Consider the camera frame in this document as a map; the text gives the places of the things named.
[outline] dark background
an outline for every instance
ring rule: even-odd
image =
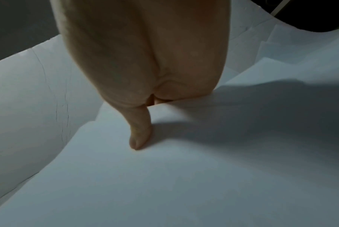
[[[252,0],[271,13],[281,0]],[[339,0],[291,0],[278,19],[309,31],[339,27]],[[0,0],[0,60],[58,34],[49,0]]]

